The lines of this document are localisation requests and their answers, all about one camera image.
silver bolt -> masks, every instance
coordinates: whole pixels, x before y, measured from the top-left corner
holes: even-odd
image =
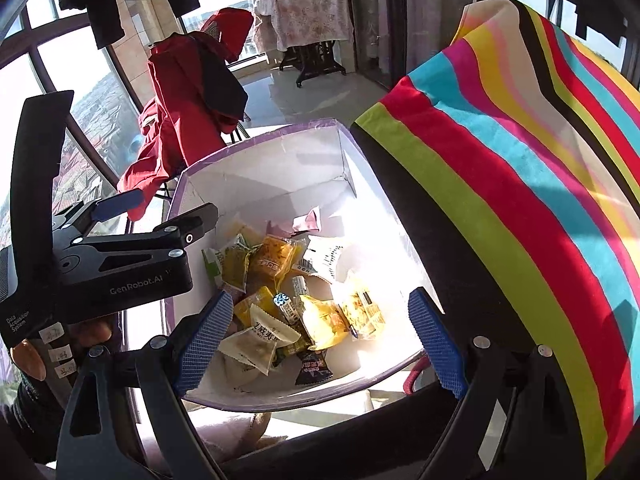
[[[477,335],[474,338],[474,345],[477,346],[478,348],[485,349],[491,346],[491,341],[489,341],[489,339],[484,337],[483,335]]]
[[[538,353],[542,355],[542,357],[551,357],[554,351],[547,345],[540,345],[538,347]]]
[[[104,352],[104,346],[102,345],[93,346],[89,350],[89,357],[99,357],[102,355],[102,352]]]
[[[166,338],[163,335],[157,335],[153,337],[149,342],[149,346],[151,346],[151,348],[153,348],[154,350],[158,350],[164,345],[166,345]]]

floral tablecloth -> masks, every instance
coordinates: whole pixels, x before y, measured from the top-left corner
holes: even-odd
[[[350,40],[353,32],[347,0],[256,0],[254,13],[259,52]]]

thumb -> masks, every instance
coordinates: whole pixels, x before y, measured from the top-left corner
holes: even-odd
[[[11,359],[29,377],[38,381],[44,381],[47,377],[47,369],[35,347],[26,339],[18,346],[11,348]]]

human hand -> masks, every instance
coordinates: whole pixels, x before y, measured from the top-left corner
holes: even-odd
[[[111,338],[109,318],[100,317],[69,326],[69,337],[82,348],[91,348]],[[11,359],[29,377],[43,381],[47,377],[47,368],[34,346],[25,339],[11,349]]]

red coat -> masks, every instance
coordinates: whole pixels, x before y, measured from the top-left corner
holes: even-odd
[[[223,148],[220,133],[231,133],[242,120],[247,95],[225,60],[238,59],[238,37],[246,38],[253,17],[247,10],[223,10],[225,25],[219,28],[223,41],[225,31],[233,40],[229,46],[196,31],[172,34],[151,49],[148,66],[156,96],[138,118],[145,142],[118,183],[119,192],[143,191],[143,204],[129,211],[131,221],[142,218],[162,183]]]

